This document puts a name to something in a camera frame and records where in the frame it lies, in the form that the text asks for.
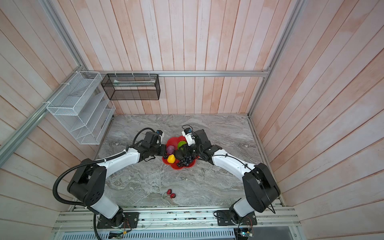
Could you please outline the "purple round fruit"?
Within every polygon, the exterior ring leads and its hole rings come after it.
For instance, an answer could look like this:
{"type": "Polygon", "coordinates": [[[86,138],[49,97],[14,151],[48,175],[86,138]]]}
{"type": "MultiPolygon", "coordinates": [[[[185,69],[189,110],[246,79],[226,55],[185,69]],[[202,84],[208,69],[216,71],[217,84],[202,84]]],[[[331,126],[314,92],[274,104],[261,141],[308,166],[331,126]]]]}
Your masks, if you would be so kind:
{"type": "Polygon", "coordinates": [[[169,145],[167,146],[167,154],[170,156],[170,155],[173,155],[174,152],[175,152],[175,147],[173,145],[169,145]]]}

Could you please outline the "black grape bunch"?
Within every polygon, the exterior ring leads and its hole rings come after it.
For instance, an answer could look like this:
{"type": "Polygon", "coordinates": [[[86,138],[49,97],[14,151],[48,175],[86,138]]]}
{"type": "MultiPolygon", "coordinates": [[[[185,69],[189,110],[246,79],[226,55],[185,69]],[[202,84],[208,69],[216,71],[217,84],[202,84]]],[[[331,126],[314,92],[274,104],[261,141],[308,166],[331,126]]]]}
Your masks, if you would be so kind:
{"type": "Polygon", "coordinates": [[[194,157],[183,157],[177,163],[179,168],[190,168],[193,167],[196,162],[196,158],[194,157]]]}

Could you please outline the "green bumpy custard apple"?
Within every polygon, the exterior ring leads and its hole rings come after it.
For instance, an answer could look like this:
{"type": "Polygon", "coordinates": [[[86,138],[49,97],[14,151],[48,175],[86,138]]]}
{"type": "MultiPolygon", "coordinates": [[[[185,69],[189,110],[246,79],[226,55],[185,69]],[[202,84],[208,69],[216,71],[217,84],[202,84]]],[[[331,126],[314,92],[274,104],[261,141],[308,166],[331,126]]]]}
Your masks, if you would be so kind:
{"type": "Polygon", "coordinates": [[[180,149],[182,146],[187,145],[186,141],[180,141],[177,145],[178,149],[180,149]]]}

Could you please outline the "yellow lemon fruit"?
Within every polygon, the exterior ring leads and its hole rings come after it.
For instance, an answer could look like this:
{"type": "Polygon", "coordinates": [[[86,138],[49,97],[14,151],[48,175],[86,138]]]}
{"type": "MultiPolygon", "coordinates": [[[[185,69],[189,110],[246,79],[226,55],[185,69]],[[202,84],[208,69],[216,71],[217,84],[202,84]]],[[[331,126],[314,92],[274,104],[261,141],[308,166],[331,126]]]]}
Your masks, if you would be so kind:
{"type": "Polygon", "coordinates": [[[167,158],[167,162],[168,162],[169,164],[174,164],[175,161],[176,161],[176,157],[175,157],[175,155],[169,155],[169,156],[168,156],[168,158],[167,158]]]}

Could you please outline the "red cherries pair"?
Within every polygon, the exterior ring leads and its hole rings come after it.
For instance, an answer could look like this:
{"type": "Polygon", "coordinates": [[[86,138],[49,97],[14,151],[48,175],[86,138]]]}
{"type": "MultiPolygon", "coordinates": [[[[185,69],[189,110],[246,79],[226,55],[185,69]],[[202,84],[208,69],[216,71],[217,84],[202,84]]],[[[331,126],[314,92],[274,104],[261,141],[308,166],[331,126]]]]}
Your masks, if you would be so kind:
{"type": "Polygon", "coordinates": [[[177,195],[172,191],[172,189],[168,189],[164,194],[164,199],[174,199],[177,195]]]}

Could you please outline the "dark avocado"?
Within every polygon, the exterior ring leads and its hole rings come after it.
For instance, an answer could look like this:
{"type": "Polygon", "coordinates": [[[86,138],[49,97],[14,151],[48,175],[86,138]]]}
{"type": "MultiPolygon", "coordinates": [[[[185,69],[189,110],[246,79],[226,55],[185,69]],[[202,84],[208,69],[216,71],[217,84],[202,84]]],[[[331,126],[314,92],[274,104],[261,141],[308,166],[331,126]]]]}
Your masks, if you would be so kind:
{"type": "Polygon", "coordinates": [[[181,150],[176,150],[174,156],[177,160],[182,161],[185,157],[184,153],[181,150]]]}

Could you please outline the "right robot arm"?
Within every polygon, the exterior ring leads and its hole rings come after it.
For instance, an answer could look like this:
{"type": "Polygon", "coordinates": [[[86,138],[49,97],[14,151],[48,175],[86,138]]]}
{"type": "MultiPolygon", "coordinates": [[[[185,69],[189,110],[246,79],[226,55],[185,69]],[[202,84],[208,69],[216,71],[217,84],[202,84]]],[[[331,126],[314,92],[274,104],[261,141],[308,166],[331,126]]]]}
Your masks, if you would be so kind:
{"type": "Polygon", "coordinates": [[[182,134],[193,158],[220,167],[243,182],[245,197],[235,202],[227,214],[234,221],[253,212],[274,210],[272,203],[281,191],[267,165],[248,163],[229,154],[222,147],[212,145],[204,130],[194,132],[186,128],[182,134]]]}

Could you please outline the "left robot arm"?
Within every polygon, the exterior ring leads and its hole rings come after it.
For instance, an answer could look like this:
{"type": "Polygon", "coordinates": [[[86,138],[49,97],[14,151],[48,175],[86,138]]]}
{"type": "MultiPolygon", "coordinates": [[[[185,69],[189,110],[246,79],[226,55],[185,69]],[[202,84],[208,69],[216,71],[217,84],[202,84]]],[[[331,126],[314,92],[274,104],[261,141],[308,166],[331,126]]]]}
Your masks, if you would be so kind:
{"type": "Polygon", "coordinates": [[[106,179],[130,165],[152,160],[156,156],[163,157],[166,153],[166,146],[162,144],[163,131],[146,130],[143,140],[132,144],[119,154],[104,158],[100,163],[82,161],[87,165],[76,169],[68,185],[68,192],[96,214],[109,220],[120,216],[121,208],[104,193],[106,179]]]}

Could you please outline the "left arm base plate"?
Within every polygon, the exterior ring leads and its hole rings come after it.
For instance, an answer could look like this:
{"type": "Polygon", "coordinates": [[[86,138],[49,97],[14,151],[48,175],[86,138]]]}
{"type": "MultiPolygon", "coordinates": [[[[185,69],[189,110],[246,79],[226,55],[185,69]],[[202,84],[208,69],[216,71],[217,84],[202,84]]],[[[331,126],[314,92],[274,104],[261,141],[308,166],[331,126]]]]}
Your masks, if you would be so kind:
{"type": "Polygon", "coordinates": [[[100,216],[98,229],[135,229],[138,226],[139,212],[118,212],[112,219],[100,216]]]}

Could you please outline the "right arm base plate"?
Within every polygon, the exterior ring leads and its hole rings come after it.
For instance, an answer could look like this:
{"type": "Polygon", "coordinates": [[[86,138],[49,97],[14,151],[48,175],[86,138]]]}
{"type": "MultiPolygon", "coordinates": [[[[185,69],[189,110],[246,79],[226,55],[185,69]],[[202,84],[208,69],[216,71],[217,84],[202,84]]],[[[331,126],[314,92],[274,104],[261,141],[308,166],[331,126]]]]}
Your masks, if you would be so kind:
{"type": "Polygon", "coordinates": [[[219,210],[214,212],[219,226],[256,226],[258,224],[254,213],[244,217],[238,216],[231,210],[219,210]]]}

